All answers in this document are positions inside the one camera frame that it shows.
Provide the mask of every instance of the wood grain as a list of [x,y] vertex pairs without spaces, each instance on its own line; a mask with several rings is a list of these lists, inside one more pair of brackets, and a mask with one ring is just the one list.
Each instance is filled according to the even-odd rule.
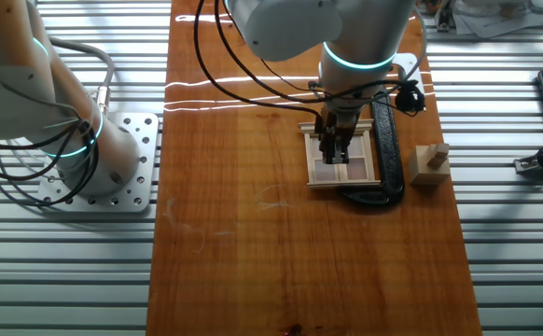
[[[452,182],[408,188],[382,211],[308,189],[298,124],[312,117],[220,102],[231,99],[204,82],[194,57],[196,6],[173,1],[147,335],[281,336],[295,325],[309,336],[480,335]],[[271,96],[240,79],[213,5],[205,10],[202,49],[215,77],[234,78],[224,85],[242,96]],[[270,76],[224,29],[249,68]],[[401,51],[417,53],[420,41],[411,21]],[[316,77],[319,55],[271,66]],[[415,145],[443,142],[427,62],[423,70],[427,112],[396,114],[405,169]]]

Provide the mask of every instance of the wooden frame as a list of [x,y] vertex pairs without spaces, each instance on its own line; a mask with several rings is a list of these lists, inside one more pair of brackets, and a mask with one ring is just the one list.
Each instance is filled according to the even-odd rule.
[[350,155],[351,161],[363,160],[365,163],[366,178],[350,178],[347,164],[336,164],[333,166],[334,178],[320,179],[318,163],[321,162],[321,151],[318,149],[318,140],[314,135],[314,124],[312,122],[300,123],[300,131],[305,138],[305,151],[307,153],[307,167],[309,171],[309,183],[307,186],[312,189],[335,188],[339,186],[377,186],[381,181],[375,179],[373,169],[373,152],[371,150],[370,132],[373,128],[372,119],[362,119],[355,128],[353,144],[360,142],[360,152]]

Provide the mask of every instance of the black cable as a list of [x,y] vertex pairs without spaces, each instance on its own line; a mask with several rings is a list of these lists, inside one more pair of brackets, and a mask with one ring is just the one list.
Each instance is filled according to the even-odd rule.
[[197,5],[197,12],[195,14],[195,24],[194,24],[194,29],[193,29],[193,43],[195,45],[195,54],[197,56],[197,61],[199,62],[199,66],[201,67],[201,69],[202,69],[203,73],[205,74],[205,76],[207,77],[207,79],[209,79],[209,81],[216,87],[216,89],[224,92],[225,94],[227,94],[228,96],[230,96],[230,97],[232,97],[234,99],[240,100],[243,103],[248,103],[248,104],[252,104],[252,105],[259,105],[259,106],[265,106],[265,107],[283,108],[283,109],[288,109],[288,110],[307,112],[307,113],[314,114],[318,119],[321,119],[321,115],[319,114],[319,112],[317,112],[317,111],[315,111],[315,110],[313,110],[311,108],[298,107],[298,106],[288,106],[288,105],[277,105],[277,104],[263,103],[263,102],[260,102],[260,101],[253,101],[253,100],[244,98],[242,96],[239,96],[238,94],[235,94],[233,92],[230,92],[230,91],[226,90],[224,87],[222,87],[221,85],[219,85],[217,83],[217,81],[209,73],[209,70],[207,70],[207,66],[205,65],[205,63],[203,61],[203,58],[202,58],[202,55],[201,55],[201,48],[199,47],[199,20],[200,20],[200,17],[201,17],[201,13],[202,13],[204,4],[205,4],[205,0],[200,0],[199,4]]
[[115,65],[114,65],[114,61],[112,61],[112,57],[110,57],[110,55],[108,55],[107,52],[101,49],[97,49],[92,46],[82,44],[82,43],[64,41],[64,40],[61,40],[60,38],[56,38],[52,36],[49,37],[49,42],[52,44],[52,46],[55,46],[55,47],[76,50],[76,51],[95,55],[98,59],[104,61],[104,63],[107,65],[105,79],[102,85],[105,87],[109,87],[110,84],[112,84],[112,77],[114,77]]
[[[16,199],[8,191],[6,191],[2,187],[1,184],[0,184],[0,190],[13,203],[16,203],[16,204],[21,205],[21,206],[47,207],[47,206],[52,206],[52,205],[55,205],[55,204],[58,204],[58,203],[67,202],[68,200],[70,200],[73,197],[77,196],[78,193],[81,190],[83,190],[83,188],[85,188],[85,186],[87,186],[87,184],[89,183],[89,181],[91,180],[91,178],[95,174],[95,171],[97,169],[97,164],[98,164],[98,161],[99,161],[99,148],[97,146],[97,141],[95,141],[96,139],[95,139],[95,133],[94,133],[93,129],[89,129],[89,135],[84,136],[84,138],[86,140],[85,143],[87,144],[87,147],[91,146],[91,141],[93,143],[93,148],[92,148],[92,151],[91,151],[91,153],[93,154],[93,160],[91,161],[91,163],[90,163],[90,161],[86,161],[83,176],[79,179],[78,184],[73,189],[71,189],[70,192],[68,192],[66,195],[62,196],[62,198],[60,198],[59,200],[56,200],[56,201],[39,200],[36,197],[30,195],[28,192],[21,189],[14,181],[12,181],[10,179],[7,182],[10,185],[12,185],[23,196],[28,198],[30,201],[26,202],[26,201]],[[0,157],[0,169],[3,172],[5,171],[4,164],[2,163],[1,157]]]
[[299,88],[298,86],[290,83],[289,81],[287,81],[286,79],[284,79],[282,76],[278,75],[275,71],[273,71],[270,66],[267,64],[267,62],[265,62],[265,60],[263,59],[260,59],[261,62],[263,63],[263,65],[265,65],[265,67],[268,69],[268,71],[270,71],[274,76],[280,78],[280,80],[282,80],[284,83],[288,84],[291,88],[295,89],[295,90],[298,90],[298,91],[306,91],[306,92],[311,92],[313,89],[303,89],[303,88]]
[[232,60],[241,68],[243,69],[243,71],[249,76],[251,77],[251,79],[253,79],[253,81],[255,81],[261,88],[273,93],[273,94],[276,94],[288,101],[291,101],[291,102],[297,102],[297,103],[304,103],[304,104],[316,104],[316,103],[325,103],[325,102],[330,102],[334,99],[337,99],[337,98],[342,98],[343,96],[345,95],[348,95],[348,94],[352,94],[352,93],[356,93],[356,92],[359,92],[361,90],[364,90],[364,89],[367,89],[367,88],[370,88],[370,87],[374,87],[374,86],[379,86],[379,85],[387,85],[387,84],[392,84],[392,85],[403,85],[404,82],[400,81],[400,80],[391,80],[391,79],[383,79],[383,80],[377,80],[377,81],[374,81],[374,82],[370,82],[370,83],[367,83],[367,84],[363,84],[363,85],[359,85],[359,86],[356,86],[356,87],[353,87],[349,90],[346,90],[346,91],[342,91],[342,92],[339,92],[339,93],[336,93],[336,94],[332,94],[331,96],[326,96],[326,97],[323,97],[323,98],[317,98],[317,99],[301,99],[301,98],[296,98],[296,97],[291,97],[289,95],[286,95],[272,87],[270,87],[269,85],[265,84],[264,82],[262,82],[261,80],[259,80],[257,78],[257,76],[255,76],[242,62],[241,60],[238,58],[238,56],[236,56],[236,54],[234,53],[234,51],[232,50],[232,47],[230,46],[230,43],[228,42],[228,40],[226,39],[226,36],[224,35],[224,29],[222,28],[222,23],[221,23],[221,20],[220,20],[220,17],[219,17],[219,2],[221,0],[214,0],[214,17],[216,18],[216,27],[217,27],[217,32],[220,36],[220,39],[222,40],[222,43],[224,44],[224,47],[226,48],[226,51],[228,52],[228,54],[230,55],[230,57],[232,58]]
[[0,149],[9,149],[9,150],[25,150],[25,149],[38,149],[43,146],[51,145],[55,143],[56,141],[60,140],[63,136],[69,134],[70,132],[73,132],[74,129],[76,129],[78,125],[76,123],[72,124],[71,126],[67,127],[64,131],[52,136],[50,139],[38,142],[36,144],[31,145],[25,145],[25,146],[12,146],[12,145],[1,145]]
[[11,176],[11,175],[8,175],[8,174],[5,174],[5,173],[0,173],[0,178],[12,179],[12,180],[15,180],[15,181],[27,181],[27,180],[30,180],[30,179],[34,179],[36,177],[40,177],[41,175],[44,175],[45,173],[49,172],[56,165],[56,163],[58,163],[58,161],[60,160],[62,154],[66,150],[66,146],[68,146],[68,143],[73,138],[73,135],[75,134],[75,131],[78,130],[79,128],[81,128],[81,125],[83,125],[84,122],[86,122],[86,121],[79,121],[76,124],[75,129],[70,131],[68,136],[66,136],[66,138],[64,139],[63,144],[60,146],[60,149],[58,150],[58,153],[56,154],[56,157],[54,158],[54,160],[52,160],[52,162],[46,168],[42,169],[39,172],[33,173],[31,175],[27,175],[27,176]]

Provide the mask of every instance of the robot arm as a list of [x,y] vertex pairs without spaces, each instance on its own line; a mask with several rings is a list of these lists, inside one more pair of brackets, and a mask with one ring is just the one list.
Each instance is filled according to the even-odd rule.
[[[330,95],[386,78],[414,0],[227,0],[246,44],[283,61],[323,43],[319,85]],[[361,110],[380,88],[326,102],[320,134],[325,163],[348,163]]]
[[249,48],[266,61],[286,61],[340,36],[342,19],[331,1],[225,0]]

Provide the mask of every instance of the slotted aluminum surface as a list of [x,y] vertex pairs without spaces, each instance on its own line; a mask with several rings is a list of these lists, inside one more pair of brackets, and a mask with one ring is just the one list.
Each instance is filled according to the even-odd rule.
[[[50,34],[113,55],[112,113],[162,116],[169,0],[50,0],[39,8]],[[543,27],[485,41],[437,34],[425,20],[484,334],[543,335],[543,183],[523,181],[512,167],[543,146],[532,83],[543,69]],[[99,85],[102,63],[61,52],[88,88]],[[11,154],[6,162],[25,172]],[[0,194],[0,335],[144,335],[157,182],[152,190],[144,217],[67,222]]]

